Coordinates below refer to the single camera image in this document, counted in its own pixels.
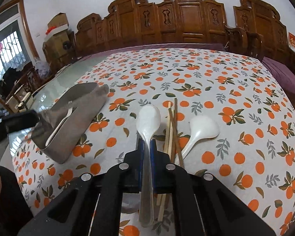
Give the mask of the light wooden chopstick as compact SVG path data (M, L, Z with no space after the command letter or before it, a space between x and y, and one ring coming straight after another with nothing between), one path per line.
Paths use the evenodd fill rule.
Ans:
M169 155L170 158L170 162L172 163L172 148L174 147L173 144L173 134L174 134L174 126L173 126L173 122L174 122L174 111L173 108L169 108L169 116L168 118L171 120L170 121L170 128L169 128L169 140L168 140L168 147L167 147L167 154ZM163 195L162 197L162 206L163 207L167 207L168 206L168 195Z
M165 136L165 144L163 151L165 153L168 153L168 147L169 147L169 136L170 136L170 129L171 129L171 119L169 112L171 110L171 102L169 101L167 104L168 107L168 114L167 114L167 124L166 124L166 136ZM166 194L161 194L160 195L160 209L159 209L159 214L158 214L158 222L162 222L163 220L163 214L165 210L165 201L166 201Z

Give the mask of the dark brown chopstick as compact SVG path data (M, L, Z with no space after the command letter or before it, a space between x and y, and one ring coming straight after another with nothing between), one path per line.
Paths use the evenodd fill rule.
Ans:
M174 144L174 147L172 148L172 163L175 163L175 159L176 159L176 153L175 153L175 140L173 140L173 144Z
M179 136L178 136L178 130L177 130L177 109L178 109L178 100L177 98L174 99L174 140L175 140L175 153L176 153L176 158L178 159L178 164L180 167L184 168L184 162L182 158L182 153L181 153L181 146L179 143Z

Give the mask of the matte steel spoon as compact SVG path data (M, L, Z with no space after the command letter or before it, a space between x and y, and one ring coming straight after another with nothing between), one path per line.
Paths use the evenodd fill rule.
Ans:
M153 183L151 166L151 140L161 123L160 111L154 105L144 106L138 113L136 129L144 142L142 187L139 209L139 222L149 227L154 220Z

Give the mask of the white ceramic spoon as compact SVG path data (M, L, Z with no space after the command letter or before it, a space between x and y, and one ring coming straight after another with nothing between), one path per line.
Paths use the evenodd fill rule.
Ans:
M190 138L181 151L182 160L187 157L193 146L200 140L215 138L220 134L220 129L212 118L206 115L194 116L190 120Z

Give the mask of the white plastic fork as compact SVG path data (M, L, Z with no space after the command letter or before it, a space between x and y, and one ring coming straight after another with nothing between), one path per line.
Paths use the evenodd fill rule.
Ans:
M45 143L46 147L50 144L50 142L52 141L52 139L56 135L57 131L61 128L61 126L64 124L64 122L67 120L67 118L69 118L69 116L72 114L72 112L73 112L73 108L69 107L66 116L60 121L60 123L57 125L57 127L54 129L54 131L51 133L49 138L46 140L46 143Z

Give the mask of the small wooden chair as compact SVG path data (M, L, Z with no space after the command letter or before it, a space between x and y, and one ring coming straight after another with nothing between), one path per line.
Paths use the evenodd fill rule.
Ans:
M22 70L8 68L0 80L0 105L11 113L18 112L18 105L26 94L33 94L42 85L35 67L31 62Z

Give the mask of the grey metal tray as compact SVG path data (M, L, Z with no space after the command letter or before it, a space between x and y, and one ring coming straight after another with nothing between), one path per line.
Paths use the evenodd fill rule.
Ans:
M65 163L78 140L104 107L108 93L109 86L106 84L82 83L69 88L51 108L39 112L40 121L31 132L31 140L50 159L58 164ZM46 147L46 140L66 116L69 107L73 108L72 114Z

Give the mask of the barred window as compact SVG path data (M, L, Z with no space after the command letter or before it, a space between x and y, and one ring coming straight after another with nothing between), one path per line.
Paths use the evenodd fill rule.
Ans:
M30 61L16 20L0 30L0 81L9 68L22 70Z

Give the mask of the stacked cardboard boxes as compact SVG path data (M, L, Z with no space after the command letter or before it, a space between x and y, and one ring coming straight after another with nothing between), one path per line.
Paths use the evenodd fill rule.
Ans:
M53 74L76 58L74 32L69 29L65 13L58 13L47 24L42 50Z

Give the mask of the orange print tablecloth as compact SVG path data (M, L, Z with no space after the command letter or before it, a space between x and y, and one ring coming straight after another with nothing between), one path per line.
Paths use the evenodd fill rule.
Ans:
M258 60L200 49L117 52L79 61L44 87L34 109L50 108L72 86L108 85L107 103L58 164L24 134L13 157L21 193L37 214L83 173L98 175L123 161L136 140L136 119L145 105L158 107L155 139L166 147L168 107L177 104L181 147L189 123L206 115L219 125L217 138L198 142L184 159L191 174L212 173L277 235L295 224L295 106Z

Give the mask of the carved wooden bench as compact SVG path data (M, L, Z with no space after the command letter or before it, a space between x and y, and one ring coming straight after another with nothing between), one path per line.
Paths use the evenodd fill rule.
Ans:
M237 54L248 47L245 30L229 27L224 5L215 0L115 0L108 13L104 18L92 13L78 22L81 55L163 43L218 43Z

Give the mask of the purple seat cushion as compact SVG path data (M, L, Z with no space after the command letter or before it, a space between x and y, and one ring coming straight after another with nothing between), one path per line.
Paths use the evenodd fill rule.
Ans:
M295 75L282 63L264 57L262 64L274 76L295 108Z

